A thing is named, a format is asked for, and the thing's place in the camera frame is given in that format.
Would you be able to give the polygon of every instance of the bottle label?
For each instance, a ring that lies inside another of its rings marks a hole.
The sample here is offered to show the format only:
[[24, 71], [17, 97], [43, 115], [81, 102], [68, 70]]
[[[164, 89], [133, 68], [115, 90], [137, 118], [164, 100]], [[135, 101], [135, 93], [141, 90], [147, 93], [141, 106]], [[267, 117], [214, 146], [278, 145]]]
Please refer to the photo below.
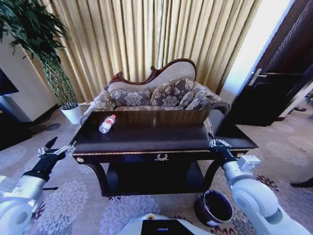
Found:
[[114, 120], [112, 118], [107, 117], [104, 122], [109, 123], [111, 126], [114, 124]]

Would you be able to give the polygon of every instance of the door handle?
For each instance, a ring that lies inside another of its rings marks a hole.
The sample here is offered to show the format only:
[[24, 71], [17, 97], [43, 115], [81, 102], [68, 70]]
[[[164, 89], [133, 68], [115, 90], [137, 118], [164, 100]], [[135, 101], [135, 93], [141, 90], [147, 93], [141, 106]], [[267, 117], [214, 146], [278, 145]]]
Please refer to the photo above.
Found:
[[252, 85], [254, 84], [255, 80], [256, 80], [258, 77], [266, 77], [266, 76], [267, 76], [267, 74], [265, 74], [265, 75], [260, 74], [261, 71], [262, 71], [262, 69], [258, 69], [258, 70], [256, 71], [255, 75], [252, 77], [252, 79], [251, 79], [251, 81], [249, 82], [248, 86], [252, 86]]

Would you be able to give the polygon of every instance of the sofa armrest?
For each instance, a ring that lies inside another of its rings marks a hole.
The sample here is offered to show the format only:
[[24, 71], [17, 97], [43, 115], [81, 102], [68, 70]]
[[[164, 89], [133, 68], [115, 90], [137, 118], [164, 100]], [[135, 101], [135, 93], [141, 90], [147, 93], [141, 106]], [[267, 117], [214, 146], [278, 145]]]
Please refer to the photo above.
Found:
[[116, 103], [111, 99], [108, 91], [103, 90], [91, 103], [89, 108], [80, 118], [80, 124], [83, 125], [89, 115], [93, 111], [113, 111], [116, 108]]
[[204, 109], [218, 109], [220, 110], [224, 115], [227, 115], [230, 111], [231, 105], [230, 103], [224, 101], [221, 97], [219, 97], [217, 94], [212, 92], [209, 88], [206, 86], [201, 85], [198, 82], [195, 82], [194, 87], [192, 91], [195, 94], [195, 98], [197, 95], [204, 95], [208, 100], [205, 104]]

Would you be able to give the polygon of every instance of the water bottle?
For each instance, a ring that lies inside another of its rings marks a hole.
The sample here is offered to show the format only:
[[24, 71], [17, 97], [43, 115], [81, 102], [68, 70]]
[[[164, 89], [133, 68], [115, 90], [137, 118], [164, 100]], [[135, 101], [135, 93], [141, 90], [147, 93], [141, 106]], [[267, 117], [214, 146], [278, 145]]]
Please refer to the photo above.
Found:
[[99, 131], [101, 133], [107, 133], [111, 126], [115, 123], [116, 116], [112, 114], [111, 116], [108, 116], [104, 122], [99, 126]]

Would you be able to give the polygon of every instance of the carpet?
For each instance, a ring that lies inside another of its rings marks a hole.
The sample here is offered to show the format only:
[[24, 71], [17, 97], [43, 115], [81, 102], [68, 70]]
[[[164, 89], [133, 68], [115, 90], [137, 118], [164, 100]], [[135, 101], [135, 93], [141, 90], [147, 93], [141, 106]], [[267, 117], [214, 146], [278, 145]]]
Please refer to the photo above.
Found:
[[[313, 188], [293, 188], [289, 184], [313, 177], [313, 119], [307, 118], [313, 109], [304, 107], [306, 112], [293, 111], [284, 121], [268, 127], [239, 128], [260, 146], [249, 152], [262, 160], [256, 179], [275, 192], [291, 218], [313, 233]], [[79, 128], [70, 124], [60, 110], [41, 125], [53, 128], [0, 152], [0, 175], [20, 178], [37, 162], [38, 147], [55, 136], [58, 136], [55, 147], [67, 145]], [[206, 172], [210, 161], [199, 164]], [[249, 219], [236, 206], [231, 222], [215, 228], [201, 224], [193, 208], [198, 193], [102, 197], [94, 172], [88, 166], [78, 165], [72, 157], [59, 161], [50, 176], [45, 187], [59, 188], [44, 192], [45, 201], [27, 235], [114, 235], [132, 218], [150, 212], [185, 219], [215, 235], [255, 234]], [[211, 188], [232, 201], [223, 170], [218, 170]]]

